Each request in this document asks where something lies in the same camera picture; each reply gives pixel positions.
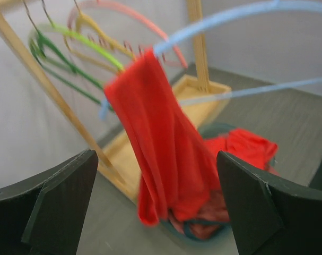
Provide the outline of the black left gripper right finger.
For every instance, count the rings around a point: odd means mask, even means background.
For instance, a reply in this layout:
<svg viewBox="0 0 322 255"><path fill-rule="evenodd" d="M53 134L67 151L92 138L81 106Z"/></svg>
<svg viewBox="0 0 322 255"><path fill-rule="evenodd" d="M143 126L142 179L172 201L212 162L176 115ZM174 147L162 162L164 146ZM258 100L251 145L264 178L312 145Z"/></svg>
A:
<svg viewBox="0 0 322 255"><path fill-rule="evenodd" d="M239 254L322 254L322 191L223 151L217 170Z"/></svg>

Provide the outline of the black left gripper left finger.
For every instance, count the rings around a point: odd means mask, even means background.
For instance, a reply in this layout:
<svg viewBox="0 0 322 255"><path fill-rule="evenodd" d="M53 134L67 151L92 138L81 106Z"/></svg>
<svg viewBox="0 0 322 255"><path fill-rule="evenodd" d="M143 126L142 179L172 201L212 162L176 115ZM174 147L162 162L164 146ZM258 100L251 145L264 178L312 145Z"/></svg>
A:
<svg viewBox="0 0 322 255"><path fill-rule="evenodd" d="M84 150L0 189L0 254L76 254L98 168Z"/></svg>

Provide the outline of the pink tank top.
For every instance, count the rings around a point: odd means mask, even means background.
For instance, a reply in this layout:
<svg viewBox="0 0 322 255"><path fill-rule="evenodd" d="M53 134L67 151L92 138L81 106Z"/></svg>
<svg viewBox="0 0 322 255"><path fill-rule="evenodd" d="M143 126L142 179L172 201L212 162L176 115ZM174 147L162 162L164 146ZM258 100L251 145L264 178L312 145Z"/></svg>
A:
<svg viewBox="0 0 322 255"><path fill-rule="evenodd" d="M212 191L209 201L204 204L197 215L188 220L178 220L170 210L168 223L180 235L193 241L208 241L227 226L230 218L221 191Z"/></svg>

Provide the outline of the red tank top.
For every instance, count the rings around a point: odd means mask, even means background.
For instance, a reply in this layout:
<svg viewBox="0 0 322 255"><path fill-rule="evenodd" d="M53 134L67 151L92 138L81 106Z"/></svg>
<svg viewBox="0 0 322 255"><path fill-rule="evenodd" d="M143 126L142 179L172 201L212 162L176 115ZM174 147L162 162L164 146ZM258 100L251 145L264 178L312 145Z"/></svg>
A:
<svg viewBox="0 0 322 255"><path fill-rule="evenodd" d="M147 226L167 219L181 224L228 222L217 154L229 152L267 171L278 150L277 144L241 128L203 139L180 108L151 50L104 92L141 169L138 215Z"/></svg>

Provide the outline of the dark green hanger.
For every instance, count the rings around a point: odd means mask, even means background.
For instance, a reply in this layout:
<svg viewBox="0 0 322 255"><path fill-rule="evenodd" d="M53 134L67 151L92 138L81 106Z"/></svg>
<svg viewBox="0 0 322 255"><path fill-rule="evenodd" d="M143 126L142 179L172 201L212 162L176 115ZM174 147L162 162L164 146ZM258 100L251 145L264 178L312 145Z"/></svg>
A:
<svg viewBox="0 0 322 255"><path fill-rule="evenodd" d="M29 36L29 49L36 61L39 63L39 65L47 71L49 74L57 78L59 81L65 83L67 86L71 87L72 89L76 90L86 98L89 98L91 101L95 102L96 104L101 106L102 113L105 114L107 111L113 112L112 106L108 103L106 99L99 100L93 95L89 94L85 90L79 88L75 84L71 83L70 81L66 80L64 77L59 75L58 73L51 70L48 66L44 65L44 63L49 63L52 66L65 71L67 73L70 73L74 76L81 76L91 82L95 87L102 90L103 85L95 79L94 77L87 74L85 71L83 71L81 68L79 68L77 65L73 64L69 59L66 58L66 56L60 51L60 49L43 33L43 28L47 29L47 23L43 23L40 25L36 25L30 15L28 5L25 1L22 2L26 14L30 20L30 22L33 25L33 34Z"/></svg>

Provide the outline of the lime green hanger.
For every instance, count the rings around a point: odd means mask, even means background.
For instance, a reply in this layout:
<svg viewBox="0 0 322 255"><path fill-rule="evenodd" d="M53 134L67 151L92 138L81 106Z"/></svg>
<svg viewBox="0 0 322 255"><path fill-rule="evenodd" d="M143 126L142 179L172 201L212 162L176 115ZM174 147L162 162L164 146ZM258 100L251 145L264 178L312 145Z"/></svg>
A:
<svg viewBox="0 0 322 255"><path fill-rule="evenodd" d="M47 25L47 29L48 31L54 32L54 33L59 33L64 37L64 43L66 45L66 47L68 48L68 50L75 56L79 57L80 59L87 61L91 64L94 64L98 67L104 68L107 71L110 71L114 74L120 74L124 68L123 65L120 61L118 61L117 59L115 59L112 55L110 55L108 52L106 52L102 47L100 47L99 45L97 45L96 43L94 43L93 41L85 38L83 35L81 35L79 32L76 32L74 30L71 30L67 27L64 26L60 26L57 25L50 17L50 15L48 14L47 10L46 10L46 3L44 0L41 0L41 4L42 4L42 8L43 11L49 21L49 24ZM67 39L74 39L86 46L88 46L89 48L91 48L92 50L94 50L95 52L97 52L99 55L101 55L102 57L104 57L106 60L109 61L109 63L112 65L110 66L109 64L105 64L102 62L97 61L96 59L93 59L87 55L84 55L82 53L79 53L78 51L76 51L75 49L73 49L69 44Z"/></svg>

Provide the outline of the yellow hanger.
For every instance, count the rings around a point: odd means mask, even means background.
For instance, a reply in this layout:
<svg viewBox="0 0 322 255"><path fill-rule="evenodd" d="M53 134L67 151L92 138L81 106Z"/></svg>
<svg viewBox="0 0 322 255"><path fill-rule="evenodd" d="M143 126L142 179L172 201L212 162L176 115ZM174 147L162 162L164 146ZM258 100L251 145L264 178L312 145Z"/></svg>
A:
<svg viewBox="0 0 322 255"><path fill-rule="evenodd" d="M84 27L87 27L89 29L91 29L93 32L96 33L96 35L98 36L99 40L98 42L91 40L91 38L89 37L88 40L91 43L94 43L96 45L95 49L99 52L99 50L102 50L104 53L107 53L107 51L105 49L110 49L111 51L115 51L118 50L119 52L121 52L122 54L126 55L127 57L129 57L130 59L132 59L133 61L136 60L136 56L132 53L131 50L126 49L122 44L120 44L118 41L112 39L111 37L107 36L99 27L99 25L91 18L89 17L87 14L85 14L81 8L80 8L80 4L77 3L77 1L74 1L75 3L75 8L78 11L78 16L75 19L75 29L72 30L72 21L71 21L71 17L69 17L69 23L68 23L68 28L71 29L71 31L74 31L78 34L81 34L81 30ZM73 49L69 43L68 43L68 37L64 36L64 43L66 45L66 47L68 48L68 50L75 56L77 56L78 58L80 58L81 60L84 60L86 62L89 62L91 64L94 64L98 67L104 68L107 71L110 71L114 74L120 74L124 68L121 62L118 62L119 66L110 66L104 62L100 62L92 57L88 57L80 52L78 52L77 50Z"/></svg>

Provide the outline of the light blue hanger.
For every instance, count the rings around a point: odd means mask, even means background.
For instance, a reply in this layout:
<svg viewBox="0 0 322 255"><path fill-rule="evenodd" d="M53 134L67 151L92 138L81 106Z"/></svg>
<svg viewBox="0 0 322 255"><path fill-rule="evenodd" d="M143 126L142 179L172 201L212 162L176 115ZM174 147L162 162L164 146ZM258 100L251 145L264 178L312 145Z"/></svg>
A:
<svg viewBox="0 0 322 255"><path fill-rule="evenodd" d="M269 91L322 83L322 2L264 1L217 12L155 44L152 55L208 30L219 67L270 81Z"/></svg>

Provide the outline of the pink hanger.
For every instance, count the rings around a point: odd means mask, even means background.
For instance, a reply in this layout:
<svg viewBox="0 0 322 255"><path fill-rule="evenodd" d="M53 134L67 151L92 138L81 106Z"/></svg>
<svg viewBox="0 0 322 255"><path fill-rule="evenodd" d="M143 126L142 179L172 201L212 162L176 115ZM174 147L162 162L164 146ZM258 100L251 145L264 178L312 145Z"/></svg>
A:
<svg viewBox="0 0 322 255"><path fill-rule="evenodd" d="M156 24L154 24L152 21L150 21L144 15L140 14L136 10L134 10L131 7L128 7L124 4L121 4L121 3L118 3L115 1L82 1L82 2L80 2L80 7L82 7L82 8L90 8L90 7L100 8L101 7L104 9L118 11L126 16L130 16L131 18L137 20L145 27L148 27L151 31L156 33L160 38L162 38L162 39L168 38L168 35L163 30L161 30ZM181 66L181 67L184 67L185 69L187 69L188 68L187 61L186 61L185 57L183 56L179 47L177 45L175 45L172 47L172 50L176 54L179 61L178 62L167 61L165 59L165 55L162 54L162 59L163 59L164 64L167 64L167 65L173 66L173 67Z"/></svg>

